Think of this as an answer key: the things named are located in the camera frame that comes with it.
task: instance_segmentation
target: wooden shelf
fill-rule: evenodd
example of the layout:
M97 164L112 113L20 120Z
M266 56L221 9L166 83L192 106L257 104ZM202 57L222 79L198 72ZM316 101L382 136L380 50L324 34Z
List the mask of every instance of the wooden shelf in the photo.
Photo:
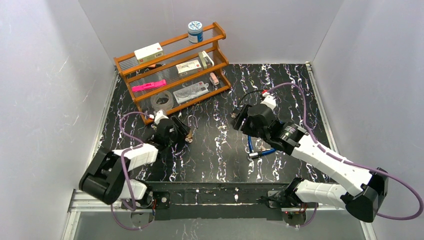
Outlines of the wooden shelf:
M183 104L175 105L174 108L167 111L168 114L171 114L193 105L203 99L219 94L231 87L230 82L222 74L221 70L223 67L229 64L228 59L221 52L218 44L218 40L225 38L226 34L224 30L219 26L218 23L214 22L213 24L203 28L203 41L199 43L191 43L188 39L188 33L185 33L169 40L160 42L160 45L162 46L163 52L165 54L151 61L139 64L133 52L121 57L115 57L114 61L120 76L123 78L126 86L128 87L132 100L137 105L140 112L144 112L142 105L144 105L147 100L150 100L150 97L165 90L176 90L180 85L189 81L209 81L209 76L206 74L215 72L215 74L220 78L219 88ZM203 47L203 49L198 50L198 52L201 52L207 48L205 51L212 58L214 66L204 70L202 69L200 72L189 75L187 77L180 77L178 75L176 65L195 59L199 60L198 52L195 52L195 49L201 47ZM143 70L145 70L147 67L159 63L163 65L158 68L143 72ZM132 87L157 82L163 79L166 80L165 86L140 92L132 91ZM145 119L143 116L142 118L145 124L151 122L151 120Z

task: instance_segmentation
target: pink eraser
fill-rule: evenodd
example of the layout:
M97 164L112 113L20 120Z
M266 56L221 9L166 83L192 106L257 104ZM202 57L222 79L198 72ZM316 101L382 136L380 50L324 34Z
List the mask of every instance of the pink eraser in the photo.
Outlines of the pink eraser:
M218 85L220 83L220 81L218 81L217 76L215 76L215 73L213 72L210 73L209 80L213 85Z
M160 81L149 82L140 86L133 86L131 90L133 92L140 92L140 91L144 91L148 89L159 88L159 87L165 86L166 84L167 84L167 81L165 79L162 79Z

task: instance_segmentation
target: marble tabletop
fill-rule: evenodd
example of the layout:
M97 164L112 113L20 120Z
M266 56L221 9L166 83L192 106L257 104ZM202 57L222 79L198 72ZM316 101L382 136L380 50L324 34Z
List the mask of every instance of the marble tabletop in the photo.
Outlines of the marble tabletop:
M304 64L230 64L224 74L231 89L210 97L193 106L174 113L185 124L193 115L198 128L194 129L192 143L178 143L163 150L156 162L137 169L137 179L166 182L227 182L227 183L290 183L295 177L315 182L330 182L328 176L303 161L276 152L268 156L248 160L247 136L232 128L231 113L236 102L252 90L269 89L277 84L292 82L301 86L306 95L307 123L317 139L329 146L318 103L311 80ZM291 87L277 92L278 117L283 122L302 125L303 103L299 92ZM248 95L243 103L257 104L259 94ZM120 117L137 111L127 86L118 78L108 109L99 146L108 149L124 149L138 143L124 136L119 130ZM124 122L126 132L141 139L152 131L139 115L131 115ZM253 147L269 147L253 138Z

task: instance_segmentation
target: white wall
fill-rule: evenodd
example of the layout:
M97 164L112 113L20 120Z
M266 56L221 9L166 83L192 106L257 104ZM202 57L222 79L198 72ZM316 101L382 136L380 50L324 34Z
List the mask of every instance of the white wall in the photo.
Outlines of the white wall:
M113 65L77 0L0 1L0 239L64 230Z
M111 59L218 22L230 63L304 63L318 51L343 0L79 0Z
M343 155L382 167L424 196L424 2L346 0L312 67ZM418 202L389 182L380 212L415 213ZM377 217L378 239L424 238L424 216Z

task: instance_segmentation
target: shelf tier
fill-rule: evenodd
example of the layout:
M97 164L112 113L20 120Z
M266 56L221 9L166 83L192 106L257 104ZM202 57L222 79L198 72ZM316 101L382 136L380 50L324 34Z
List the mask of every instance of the shelf tier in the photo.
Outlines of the shelf tier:
M178 86L188 81L191 81L193 79L196 79L202 75L209 74L213 71L219 70L220 68L223 68L228 65L228 60L224 57L224 55L221 53L221 51L218 48L211 47L211 48L208 48L206 52L212 58L215 65L213 67L201 70L200 72L197 72L195 74L192 74L186 77L180 77L178 75L176 65L179 63L184 63L184 62L192 61L192 60L199 60L200 62L200 59L197 53L190 55L188 57L182 58L172 64L167 64L167 65L158 67L156 69L147 71L143 74L140 74L138 76L128 79L127 80L127 83L129 85L128 89L131 96L133 97L133 101L140 102L160 92L174 88L175 86ZM131 90L132 87L140 86L140 85L152 83L152 82L158 82L163 79L166 80L165 86L153 88L153 89L149 89L145 91L138 91L138 92L133 92Z
M187 102L182 102L181 104L180 103L177 103L177 101L174 99L173 108L171 110L168 110L166 112L166 114L167 115L173 114L173 113L178 112L178 111L180 111L180 110L182 110L184 108L187 108L187 107L189 107L191 105L194 105L194 104L196 104L196 103L198 103L200 101L203 101L203 100L205 100L207 98L210 98L210 97L212 97L214 95L217 95L219 93L222 93L225 90L230 89L231 84L228 81L228 79L225 77L225 75L223 75L222 70L221 69L215 70L214 73L215 73L215 75L217 76L217 78L219 80L219 84L217 86L213 86L211 84L211 82L209 81L209 77L207 75L200 75L197 78L191 79L190 82L187 82L187 86L189 86L191 84L194 84L194 83L198 83L200 81L203 81L204 84L209 83L208 89L209 89L210 92L208 92L208 93L206 93L204 95L198 96L197 98L194 98L194 99L189 100ZM173 94L174 91L176 91L178 89L181 89L183 87L186 87L186 86L177 85L174 88L172 88L171 89L172 97L174 98L174 94ZM138 101L135 104L136 104L136 106L137 106L137 108L138 108L138 110L140 112L147 112L149 114L152 114L153 113L153 107L151 105L150 98L146 98L144 100ZM150 124L150 123L153 122L152 119L146 119L144 117L144 115L141 115L141 118L143 119L143 121L144 121L145 124Z
M191 43L188 39L188 36L189 34L185 33L183 35L160 42L160 46L162 47L165 55L155 58L151 61L147 61L143 64L138 63L134 52L121 57L115 57L114 61L116 67L118 68L119 74L124 78L124 76L145 69L148 66L163 62L167 59L173 58L193 49L200 48L202 46L226 38L225 31L216 22L203 28L203 41L198 43Z

